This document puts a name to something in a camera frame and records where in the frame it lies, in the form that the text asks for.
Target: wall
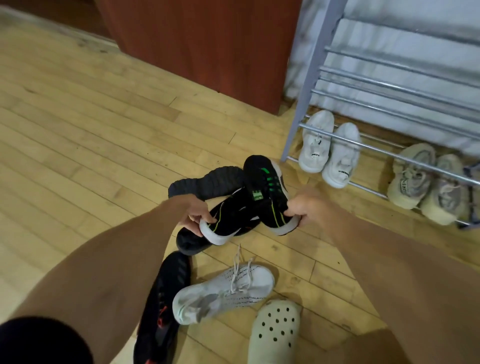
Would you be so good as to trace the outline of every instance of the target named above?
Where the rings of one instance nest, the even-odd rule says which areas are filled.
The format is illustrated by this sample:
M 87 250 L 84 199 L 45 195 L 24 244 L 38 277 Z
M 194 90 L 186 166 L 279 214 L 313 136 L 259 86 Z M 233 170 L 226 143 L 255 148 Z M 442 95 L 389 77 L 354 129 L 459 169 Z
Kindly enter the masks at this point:
M 326 4 L 327 0 L 303 1 L 302 11 L 305 13 L 297 28 L 285 84 L 285 93 L 288 97 L 297 98 L 303 85 L 313 46 L 325 15 Z M 415 28 L 418 26 L 435 32 L 448 31 L 456 36 L 480 41 L 478 0 L 349 0 L 345 14 L 388 22 L 392 25 L 397 24 L 402 27 Z M 480 84 L 480 48 L 474 46 L 349 20 L 340 22 L 333 45 L 362 50 L 365 53 L 384 54 L 389 59 L 413 63 L 429 69 L 443 70 L 455 77 Z M 468 86 L 334 54 L 328 55 L 325 64 L 371 78 L 452 97 L 478 105 L 480 109 L 480 90 Z M 347 79 L 343 79 L 343 81 L 354 82 Z M 316 88 L 480 133 L 479 124 L 384 97 L 324 81 L 319 81 Z M 392 93 L 386 89 L 382 89 L 382 91 Z M 311 104 L 432 143 L 455 147 L 467 154 L 480 156 L 480 142 L 478 141 L 433 130 L 404 119 L 319 95 L 313 95 Z

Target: wooden door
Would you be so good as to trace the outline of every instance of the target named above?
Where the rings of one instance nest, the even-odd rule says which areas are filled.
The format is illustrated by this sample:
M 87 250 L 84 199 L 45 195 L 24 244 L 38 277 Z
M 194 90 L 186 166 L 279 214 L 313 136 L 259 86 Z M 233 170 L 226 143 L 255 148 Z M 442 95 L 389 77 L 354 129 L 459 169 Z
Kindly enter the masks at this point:
M 96 0 L 120 49 L 277 113 L 301 0 Z

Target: metal shoe rack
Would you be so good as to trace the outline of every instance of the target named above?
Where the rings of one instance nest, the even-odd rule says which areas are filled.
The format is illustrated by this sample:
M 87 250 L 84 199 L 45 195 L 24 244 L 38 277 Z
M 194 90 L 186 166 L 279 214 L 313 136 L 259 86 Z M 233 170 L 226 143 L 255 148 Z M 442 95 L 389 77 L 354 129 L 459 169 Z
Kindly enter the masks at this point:
M 405 32 L 413 32 L 413 33 L 426 35 L 426 36 L 430 36 L 430 37 L 434 37 L 434 38 L 438 38 L 438 39 L 445 39 L 445 40 L 450 40 L 450 41 L 454 41 L 454 42 L 470 44 L 470 45 L 474 45 L 474 46 L 478 46 L 478 47 L 480 47 L 480 42 L 475 41 L 475 40 L 458 38 L 456 36 L 452 36 L 452 35 L 449 35 L 449 34 L 434 34 L 434 33 L 430 32 L 429 30 L 408 29 L 408 28 L 402 28 L 402 27 L 398 27 L 398 26 L 393 27 L 393 26 L 389 26 L 387 24 L 377 23 L 377 22 L 367 20 L 367 19 L 360 19 L 360 18 L 357 19 L 357 18 L 352 18 L 352 17 L 346 17 L 344 15 L 344 10 L 345 10 L 346 3 L 347 3 L 347 0 L 330 0 L 329 3 L 328 3 L 325 18 L 324 18 L 324 22 L 323 22 L 322 28 L 320 30 L 320 33 L 318 35 L 318 39 L 317 39 L 317 42 L 316 42 L 316 45 L 315 45 L 315 48 L 314 48 L 314 51 L 313 51 L 312 60 L 310 62 L 309 68 L 307 70 L 305 83 L 303 84 L 303 87 L 300 91 L 300 96 L 298 98 L 297 108 L 296 108 L 296 111 L 295 111 L 295 117 L 293 119 L 293 123 L 292 123 L 292 125 L 290 127 L 290 131 L 288 133 L 287 142 L 285 143 L 285 147 L 284 147 L 284 150 L 283 150 L 283 153 L 282 153 L 281 161 L 284 162 L 287 159 L 290 159 L 292 161 L 298 162 L 298 160 L 296 158 L 288 155 L 289 150 L 290 150 L 290 146 L 292 144 L 293 138 L 294 138 L 298 128 L 304 128 L 304 129 L 307 129 L 307 130 L 311 130 L 311 131 L 316 132 L 316 133 L 320 133 L 320 134 L 323 134 L 323 135 L 328 135 L 328 136 L 330 136 L 334 139 L 342 140 L 342 141 L 345 141 L 345 142 L 348 142 L 348 143 L 351 143 L 351 144 L 358 145 L 358 146 L 363 147 L 363 148 L 373 150 L 375 152 L 383 153 L 383 154 L 386 154 L 388 156 L 403 160 L 405 162 L 418 165 L 418 166 L 420 166 L 420 167 L 422 167 L 426 170 L 430 170 L 430 171 L 433 171 L 433 172 L 436 172 L 436 173 L 446 175 L 449 178 L 455 179 L 455 180 L 457 180 L 457 181 L 459 181 L 463 184 L 468 185 L 469 198 L 470 198 L 470 201 L 469 201 L 470 202 L 469 219 L 468 219 L 468 221 L 457 220 L 457 225 L 460 229 L 473 229 L 473 228 L 480 227 L 480 220 L 479 220 L 479 217 L 477 217 L 475 215 L 475 210 L 474 210 L 474 206 L 473 206 L 473 204 L 474 204 L 473 189 L 478 188 L 480 186 L 480 181 L 475 180 L 472 177 L 472 172 L 474 170 L 480 170 L 480 163 L 479 162 L 477 162 L 476 164 L 471 165 L 469 167 L 466 167 L 465 168 L 465 175 L 458 175 L 458 174 L 451 173 L 449 171 L 437 168 L 436 166 L 432 166 L 432 165 L 428 165 L 428 164 L 425 164 L 425 163 L 417 162 L 415 160 L 403 157 L 401 155 L 392 153 L 392 152 L 387 151 L 387 150 L 383 150 L 381 148 L 377 148 L 377 147 L 374 147 L 374 146 L 371 146 L 371 145 L 368 145 L 368 144 L 364 144 L 364 143 L 358 143 L 356 141 L 334 135 L 333 133 L 325 132 L 323 130 L 320 130 L 320 129 L 317 129 L 317 128 L 314 128 L 314 127 L 310 127 L 303 122 L 305 119 L 310 117 L 310 115 L 307 114 L 307 109 L 308 109 L 310 100 L 312 98 L 312 95 L 317 94 L 317 95 L 321 95 L 323 97 L 329 97 L 329 98 L 332 98 L 332 99 L 335 99 L 335 100 L 339 100 L 339 101 L 343 101 L 343 102 L 346 102 L 346 103 L 349 103 L 349 104 L 357 105 L 357 106 L 360 106 L 360 107 L 363 107 L 363 108 L 375 110 L 375 111 L 378 111 L 378 112 L 381 112 L 381 113 L 384 113 L 384 114 L 387 114 L 387 115 L 390 115 L 390 116 L 399 117 L 399 118 L 402 118 L 404 120 L 414 122 L 416 124 L 425 125 L 425 126 L 434 128 L 436 130 L 441 130 L 441 131 L 452 133 L 452 134 L 459 135 L 459 136 L 462 136 L 462 137 L 467 137 L 470 140 L 480 141 L 480 133 L 475 133 L 475 132 L 462 130 L 462 129 L 456 128 L 454 126 L 441 124 L 441 123 L 438 123 L 436 121 L 429 120 L 429 119 L 426 119 L 426 118 L 421 118 L 421 117 L 418 117 L 418 116 L 415 116 L 415 115 L 412 115 L 412 114 L 402 113 L 402 112 L 399 112 L 399 111 L 396 111 L 396 110 L 393 110 L 393 109 L 386 109 L 386 108 L 378 106 L 378 105 L 373 105 L 373 104 L 369 104 L 369 103 L 366 103 L 366 102 L 360 102 L 360 101 L 357 101 L 357 100 L 354 100 L 354 99 L 351 99 L 351 98 L 343 97 L 343 96 L 338 95 L 338 94 L 334 94 L 334 93 L 330 93 L 330 92 L 315 89 L 315 86 L 316 86 L 317 82 L 319 80 L 322 80 L 322 81 L 334 83 L 334 84 L 341 85 L 341 86 L 346 86 L 346 87 L 356 89 L 356 90 L 359 90 L 359 91 L 364 91 L 364 92 L 367 92 L 367 93 L 370 93 L 370 94 L 373 94 L 373 95 L 377 95 L 377 96 L 385 97 L 385 98 L 388 98 L 388 99 L 401 101 L 401 102 L 406 103 L 406 104 L 418 106 L 418 107 L 428 109 L 428 110 L 433 110 L 433 111 L 436 111 L 436 112 L 439 112 L 439 113 L 443 113 L 443 114 L 446 114 L 446 115 L 458 117 L 458 118 L 461 118 L 461 119 L 464 119 L 464 120 L 467 120 L 467 121 L 471 121 L 473 123 L 480 124 L 480 106 L 479 105 L 472 105 L 472 104 L 462 102 L 460 100 L 455 100 L 455 99 L 452 99 L 452 98 L 449 98 L 449 97 L 445 97 L 445 96 L 441 96 L 441 95 L 437 95 L 437 94 L 432 94 L 432 93 L 424 92 L 424 91 L 417 90 L 417 89 L 414 89 L 414 88 L 409 88 L 409 87 L 405 87 L 405 86 L 401 86 L 401 85 L 396 85 L 396 84 L 389 83 L 389 82 L 384 82 L 382 80 L 369 78 L 369 77 L 366 77 L 366 76 L 363 76 L 363 75 L 360 75 L 360 74 L 357 74 L 357 73 L 347 72 L 347 71 L 344 71 L 342 69 L 327 67 L 327 66 L 324 65 L 324 62 L 325 62 L 325 59 L 326 59 L 327 55 L 329 53 L 335 53 L 335 54 L 338 54 L 338 55 L 355 58 L 355 59 L 358 59 L 358 60 L 361 60 L 361 61 L 372 62 L 372 63 L 380 64 L 380 65 L 383 65 L 383 66 L 388 66 L 388 67 L 392 67 L 392 68 L 395 68 L 395 69 L 400 69 L 400 70 L 404 70 L 404 71 L 408 71 L 408 72 L 412 72 L 412 73 L 416 73 L 416 74 L 421 74 L 421 75 L 425 75 L 425 76 L 449 81 L 449 82 L 452 82 L 452 83 L 455 83 L 455 84 L 466 85 L 466 86 L 470 86 L 470 87 L 473 87 L 473 88 L 476 88 L 476 89 L 480 89 L 480 84 L 476 84 L 476 83 L 470 82 L 468 80 L 455 79 L 455 78 L 453 78 L 449 75 L 442 74 L 441 72 L 434 72 L 434 71 L 431 71 L 431 70 L 422 69 L 422 68 L 419 68 L 419 67 L 415 67 L 415 66 L 412 66 L 412 65 L 405 64 L 405 63 L 390 61 L 390 60 L 387 60 L 387 59 L 382 59 L 380 57 L 370 56 L 370 55 L 367 55 L 367 54 L 362 54 L 361 52 L 356 52 L 356 51 L 351 51 L 351 50 L 331 46 L 332 40 L 333 40 L 333 38 L 335 36 L 335 33 L 336 33 L 337 26 L 342 19 L 349 20 L 349 21 L 366 23 L 366 24 L 372 24 L 372 25 L 377 25 L 377 26 L 382 26 L 382 27 L 388 27 L 388 28 L 393 28 L 393 29 L 398 29 L 398 30 L 402 30 L 402 31 L 405 31 Z M 352 83 L 348 83 L 348 82 L 338 80 L 338 77 L 333 79 L 331 77 L 332 75 L 339 76 L 342 79 L 346 79 L 346 80 L 358 81 L 358 82 L 361 82 L 362 84 L 373 85 L 377 89 L 381 88 L 381 89 L 397 91 L 397 92 L 407 94 L 407 95 L 413 95 L 417 99 L 420 99 L 420 100 L 425 99 L 425 100 L 435 101 L 437 103 L 441 103 L 443 105 L 448 106 L 449 109 L 443 109 L 443 108 L 431 106 L 431 105 L 428 105 L 428 104 L 424 104 L 423 102 L 417 102 L 417 101 L 410 100 L 408 98 L 400 97 L 398 95 L 388 94 L 388 93 L 384 93 L 384 92 L 381 92 L 381 91 L 376 91 L 376 90 L 371 90 L 371 89 L 368 89 L 368 88 L 364 88 L 362 85 L 359 85 L 359 84 L 352 84 Z M 392 142 L 384 140 L 384 139 L 380 139 L 380 138 L 375 137 L 373 135 L 368 135 L 368 134 L 364 134 L 364 133 L 360 133 L 360 134 L 361 134 L 363 139 L 374 140 L 376 142 L 379 142 L 379 143 L 382 143 L 382 144 L 385 144 L 385 145 L 389 145 L 389 146 L 393 146 L 393 147 L 396 147 L 396 148 L 405 148 L 405 146 L 399 145 L 397 143 L 392 143 Z M 349 184 L 352 185 L 352 186 L 361 188 L 361 189 L 363 189 L 365 191 L 368 191 L 370 193 L 373 193 L 373 194 L 375 194 L 375 195 L 377 195 L 381 198 L 387 199 L 386 195 L 384 195 L 384 194 L 382 194 L 378 191 L 372 190 L 368 187 L 359 185 L 359 184 L 354 183 L 354 182 L 349 182 Z

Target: person's left arm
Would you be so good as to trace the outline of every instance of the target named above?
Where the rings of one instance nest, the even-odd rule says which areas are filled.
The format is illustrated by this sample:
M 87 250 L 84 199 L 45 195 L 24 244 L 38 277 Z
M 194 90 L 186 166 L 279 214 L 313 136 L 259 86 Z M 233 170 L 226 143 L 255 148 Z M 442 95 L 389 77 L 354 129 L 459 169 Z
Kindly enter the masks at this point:
M 215 222 L 205 202 L 181 195 L 101 233 L 48 272 L 11 318 L 61 321 L 85 340 L 96 364 L 110 363 L 140 320 L 173 229 L 181 222 L 201 235 L 200 217 Z

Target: shoe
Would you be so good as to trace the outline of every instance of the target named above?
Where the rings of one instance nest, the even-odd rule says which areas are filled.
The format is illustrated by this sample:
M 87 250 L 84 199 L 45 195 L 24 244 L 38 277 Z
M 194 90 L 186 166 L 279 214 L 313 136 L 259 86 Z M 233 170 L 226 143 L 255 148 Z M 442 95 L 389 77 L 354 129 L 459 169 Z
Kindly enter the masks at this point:
M 252 263 L 239 264 L 239 252 L 230 268 L 217 277 L 184 288 L 173 300 L 173 314 L 181 325 L 201 322 L 236 307 L 251 306 L 264 300 L 275 285 L 269 269 Z
M 307 125 L 333 133 L 335 119 L 327 110 L 319 111 L 312 115 Z M 330 137 L 303 129 L 303 147 L 299 156 L 299 165 L 308 173 L 319 173 L 328 160 L 330 151 Z
M 454 154 L 437 159 L 437 167 L 452 173 L 463 175 L 463 164 Z M 432 188 L 420 203 L 423 215 L 440 225 L 448 225 L 457 220 L 466 211 L 465 187 L 447 176 L 433 181 Z
M 400 152 L 401 156 L 418 162 L 435 165 L 435 149 L 427 143 L 409 146 Z M 414 164 L 399 159 L 393 162 L 394 180 L 387 190 L 387 197 L 393 204 L 413 209 L 427 194 L 432 176 Z
M 236 190 L 230 197 L 212 208 L 210 214 L 217 219 L 216 223 L 209 224 L 201 219 L 199 225 L 204 237 L 214 245 L 225 244 L 242 228 L 251 226 L 250 221 L 257 217 L 245 188 Z
M 168 188 L 168 197 L 179 194 L 194 194 L 202 201 L 228 196 L 243 187 L 243 171 L 240 167 L 219 167 L 202 178 L 185 178 L 173 182 Z
M 293 364 L 300 331 L 300 309 L 292 301 L 271 300 L 253 322 L 248 364 Z
M 250 156 L 243 165 L 245 188 L 260 220 L 276 235 L 294 230 L 300 216 L 287 217 L 288 192 L 278 164 L 264 156 Z
M 245 226 L 242 226 L 235 236 L 243 235 L 255 229 L 260 224 L 258 216 L 250 219 Z M 193 232 L 186 228 L 180 229 L 177 234 L 177 248 L 185 255 L 195 255 L 206 248 L 212 246 L 205 237 L 195 235 Z
M 191 268 L 187 256 L 173 252 L 163 261 L 148 294 L 138 336 L 133 349 L 133 363 L 171 364 L 179 329 L 172 311 L 173 299 L 190 285 Z
M 357 126 L 351 122 L 340 125 L 334 134 L 355 142 L 361 141 Z M 333 139 L 330 159 L 322 172 L 324 181 L 332 187 L 344 188 L 350 181 L 359 157 L 359 146 Z

